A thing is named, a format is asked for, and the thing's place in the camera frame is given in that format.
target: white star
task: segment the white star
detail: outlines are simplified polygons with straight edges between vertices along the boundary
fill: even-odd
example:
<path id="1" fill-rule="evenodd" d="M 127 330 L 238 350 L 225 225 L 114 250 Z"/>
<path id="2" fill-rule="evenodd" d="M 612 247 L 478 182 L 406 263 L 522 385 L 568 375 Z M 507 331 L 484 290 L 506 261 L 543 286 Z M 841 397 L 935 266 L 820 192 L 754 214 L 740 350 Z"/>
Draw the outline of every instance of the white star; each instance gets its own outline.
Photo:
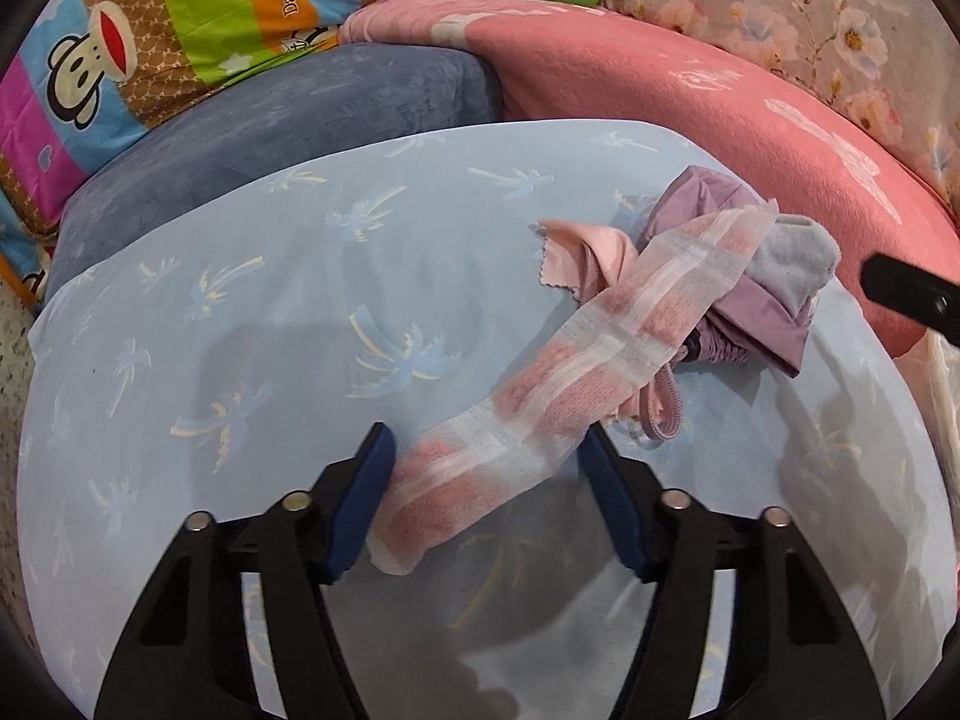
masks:
<path id="1" fill-rule="evenodd" d="M 51 22 L 56 18 L 56 11 L 59 10 L 59 6 L 64 4 L 64 0 L 51 0 L 43 6 L 43 10 L 40 11 L 40 15 L 37 16 L 37 23 Z"/>
<path id="2" fill-rule="evenodd" d="M 230 55 L 229 59 L 225 59 L 219 64 L 221 70 L 226 71 L 229 74 L 241 73 L 241 71 L 246 70 L 250 67 L 252 56 L 249 55 L 239 55 L 238 53 L 233 53 Z"/>

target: blue gripper pad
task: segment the blue gripper pad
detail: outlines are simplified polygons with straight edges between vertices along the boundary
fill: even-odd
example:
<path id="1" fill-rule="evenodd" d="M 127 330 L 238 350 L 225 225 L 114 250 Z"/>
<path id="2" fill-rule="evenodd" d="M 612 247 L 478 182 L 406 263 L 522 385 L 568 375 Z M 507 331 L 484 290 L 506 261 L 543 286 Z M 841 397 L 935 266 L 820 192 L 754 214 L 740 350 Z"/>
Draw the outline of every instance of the blue gripper pad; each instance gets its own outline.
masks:
<path id="1" fill-rule="evenodd" d="M 394 434 L 378 422 L 353 459 L 330 464 L 323 470 L 315 491 L 320 501 L 332 504 L 323 507 L 329 512 L 329 541 L 320 564 L 328 581 L 340 579 L 360 557 L 396 460 Z"/>
<path id="2" fill-rule="evenodd" d="M 640 576 L 647 562 L 643 525 L 630 490 L 617 470 L 619 452 L 599 424 L 593 424 L 577 449 L 577 461 L 593 490 L 607 533 L 620 562 Z"/>

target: magenta stripe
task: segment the magenta stripe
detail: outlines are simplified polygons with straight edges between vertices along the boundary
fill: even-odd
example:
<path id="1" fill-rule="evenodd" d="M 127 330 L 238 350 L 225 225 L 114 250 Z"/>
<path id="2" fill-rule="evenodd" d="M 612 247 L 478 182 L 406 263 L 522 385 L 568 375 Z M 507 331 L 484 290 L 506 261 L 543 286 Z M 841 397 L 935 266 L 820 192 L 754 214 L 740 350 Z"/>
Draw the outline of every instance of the magenta stripe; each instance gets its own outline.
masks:
<path id="1" fill-rule="evenodd" d="M 64 149 L 19 57 L 0 80 L 0 149 L 47 221 L 59 219 L 66 199 L 89 175 Z"/>

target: floral fabric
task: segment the floral fabric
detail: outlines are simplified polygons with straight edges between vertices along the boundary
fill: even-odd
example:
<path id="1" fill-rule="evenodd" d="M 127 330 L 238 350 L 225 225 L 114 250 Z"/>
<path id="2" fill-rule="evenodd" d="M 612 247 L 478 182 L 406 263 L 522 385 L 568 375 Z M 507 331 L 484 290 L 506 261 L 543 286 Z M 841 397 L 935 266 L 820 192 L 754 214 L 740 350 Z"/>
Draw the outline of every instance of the floral fabric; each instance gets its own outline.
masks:
<path id="1" fill-rule="evenodd" d="M 850 119 L 960 213 L 960 45 L 930 0 L 606 0 Z"/>

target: metal screw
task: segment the metal screw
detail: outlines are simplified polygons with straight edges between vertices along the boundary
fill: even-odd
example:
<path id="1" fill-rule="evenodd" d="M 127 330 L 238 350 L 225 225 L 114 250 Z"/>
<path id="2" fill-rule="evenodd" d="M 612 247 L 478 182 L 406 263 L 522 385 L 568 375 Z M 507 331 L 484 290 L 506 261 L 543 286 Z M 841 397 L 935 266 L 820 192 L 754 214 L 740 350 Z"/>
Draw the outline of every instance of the metal screw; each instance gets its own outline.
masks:
<path id="1" fill-rule="evenodd" d="M 295 493 L 288 493 L 283 499 L 283 507 L 288 512 L 302 512 L 312 503 L 310 493 L 303 490 L 297 490 Z"/>
<path id="2" fill-rule="evenodd" d="M 664 490 L 664 494 L 661 495 L 661 502 L 665 507 L 678 509 L 679 511 L 680 509 L 688 509 L 692 501 L 683 490 Z"/>
<path id="3" fill-rule="evenodd" d="M 779 506 L 771 506 L 763 513 L 763 518 L 775 528 L 785 528 L 793 520 L 790 518 L 790 512 L 781 509 Z"/>
<path id="4" fill-rule="evenodd" d="M 193 512 L 190 517 L 184 520 L 184 528 L 198 533 L 208 527 L 211 522 L 213 522 L 213 517 L 210 517 L 209 512 Z"/>

